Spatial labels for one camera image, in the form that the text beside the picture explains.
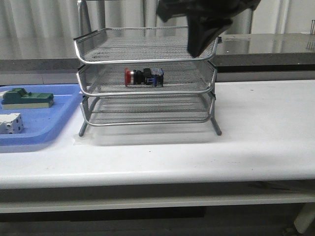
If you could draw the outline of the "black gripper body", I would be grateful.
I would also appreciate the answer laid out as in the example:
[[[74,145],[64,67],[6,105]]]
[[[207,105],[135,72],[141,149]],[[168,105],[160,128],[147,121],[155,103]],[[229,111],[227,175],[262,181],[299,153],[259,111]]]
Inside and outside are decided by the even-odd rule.
[[[187,17],[187,51],[196,58],[231,27],[232,17],[246,9],[255,10],[259,3],[259,0],[160,0],[157,15],[164,22],[174,17]]]

